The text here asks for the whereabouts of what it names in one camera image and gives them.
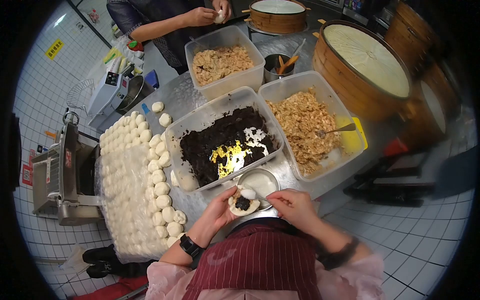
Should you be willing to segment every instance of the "clear plastic food box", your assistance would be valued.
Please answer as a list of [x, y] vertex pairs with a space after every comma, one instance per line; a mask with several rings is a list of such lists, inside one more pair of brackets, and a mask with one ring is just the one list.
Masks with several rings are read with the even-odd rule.
[[193, 57], [199, 52], [199, 46], [193, 41], [188, 42], [185, 45], [185, 56], [187, 58], [188, 70], [192, 77], [193, 86], [199, 90], [207, 100], [213, 100], [241, 86], [249, 86], [256, 91], [262, 85], [265, 59], [252, 41], [250, 41], [238, 27], [234, 25], [227, 26], [201, 36], [196, 40], [208, 49], [232, 47], [234, 45], [243, 46], [247, 49], [248, 56], [254, 65], [253, 68], [248, 70], [230, 74], [220, 80], [200, 86], [195, 78], [192, 67]]
[[[186, 134], [187, 130], [202, 131], [213, 125], [215, 120], [226, 115], [231, 115], [233, 110], [250, 106], [257, 110], [260, 116], [265, 119], [265, 126], [268, 131], [267, 134], [272, 139], [274, 149], [276, 150], [228, 176], [203, 187], [199, 187], [198, 181], [194, 178], [193, 174], [190, 173], [192, 168], [190, 163], [182, 159], [182, 149], [180, 147], [182, 137]], [[237, 177], [238, 175], [241, 175], [275, 157], [282, 151], [284, 145], [283, 133], [279, 129], [277, 121], [270, 111], [270, 108], [265, 101], [259, 98], [252, 88], [247, 86], [240, 87], [231, 93], [218, 97], [172, 123], [165, 131], [165, 138], [167, 149], [170, 151], [170, 161], [179, 183], [179, 187], [182, 192], [186, 194], [200, 192]]]
[[[258, 94], [263, 100], [277, 103], [297, 92], [308, 92], [308, 89], [310, 87], [314, 88], [317, 101], [319, 103], [327, 104], [328, 113], [330, 115], [335, 114], [335, 121], [337, 127], [342, 127], [353, 123], [353, 119], [350, 116], [350, 113], [340, 101], [336, 93], [333, 91], [332, 87], [319, 73], [315, 71], [298, 73], [264, 84], [258, 90]], [[342, 154], [342, 149], [336, 148], [327, 154], [328, 158], [319, 161], [319, 163], [323, 166], [322, 169], [317, 170], [309, 175], [302, 174], [293, 154], [292, 148], [288, 143], [285, 133], [282, 130], [282, 127], [276, 119], [275, 123], [280, 129], [283, 139], [286, 142], [284, 154], [287, 158], [290, 168], [293, 171], [293, 174], [297, 179], [306, 182], [315, 181], [323, 176], [328, 175], [334, 170], [341, 168], [349, 161], [359, 156], [363, 152], [363, 149], [365, 147], [365, 142], [363, 141], [363, 138], [358, 128], [355, 131], [351, 132], [341, 132], [344, 154]]]

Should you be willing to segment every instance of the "plastic wrap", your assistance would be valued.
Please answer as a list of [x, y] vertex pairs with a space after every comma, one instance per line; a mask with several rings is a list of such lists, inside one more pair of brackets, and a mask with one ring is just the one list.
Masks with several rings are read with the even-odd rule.
[[102, 155], [95, 163], [95, 193], [122, 263], [160, 259], [168, 249], [153, 215], [161, 209], [147, 169], [149, 147], [134, 146]]

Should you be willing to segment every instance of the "dark bean paste filling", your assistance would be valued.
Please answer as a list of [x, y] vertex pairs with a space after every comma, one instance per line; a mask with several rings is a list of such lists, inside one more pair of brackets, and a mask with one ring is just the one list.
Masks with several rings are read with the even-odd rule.
[[235, 203], [235, 207], [241, 210], [247, 210], [250, 207], [250, 200], [240, 196], [240, 198], [237, 199], [237, 203]]

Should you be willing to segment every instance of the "bamboo steamer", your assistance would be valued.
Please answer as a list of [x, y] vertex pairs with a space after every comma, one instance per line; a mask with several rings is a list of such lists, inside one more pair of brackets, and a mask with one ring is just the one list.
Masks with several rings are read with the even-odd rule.
[[438, 96], [425, 81], [415, 83], [409, 100], [414, 115], [399, 135], [409, 150], [428, 147], [446, 137], [446, 120]]
[[250, 18], [253, 25], [260, 30], [272, 33], [294, 33], [305, 29], [307, 19], [307, 8], [302, 3], [295, 0], [287, 0], [299, 4], [304, 8], [302, 12], [297, 13], [268, 13], [261, 12], [252, 8], [252, 4], [258, 2], [254, 1], [250, 4]]
[[[380, 88], [352, 64], [347, 62], [326, 40], [324, 31], [331, 25], [345, 25], [361, 31], [374, 39], [376, 47], [384, 47], [396, 59], [407, 79], [402, 96]], [[356, 24], [334, 20], [323, 24], [313, 53], [313, 68], [331, 85], [345, 107], [354, 114], [373, 121], [383, 121], [400, 111], [411, 95], [411, 79], [407, 68], [398, 55], [382, 39]]]
[[400, 1], [392, 19], [385, 42], [399, 55], [412, 75], [420, 72], [429, 50], [439, 39], [428, 23], [410, 6]]

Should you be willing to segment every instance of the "red label sticker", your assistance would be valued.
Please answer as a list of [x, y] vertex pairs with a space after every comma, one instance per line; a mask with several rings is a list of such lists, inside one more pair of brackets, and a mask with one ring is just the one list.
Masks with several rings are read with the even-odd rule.
[[68, 149], [65, 149], [65, 166], [68, 168], [72, 167], [72, 153]]
[[29, 186], [33, 185], [33, 168], [29, 165], [24, 165], [22, 170], [22, 183]]

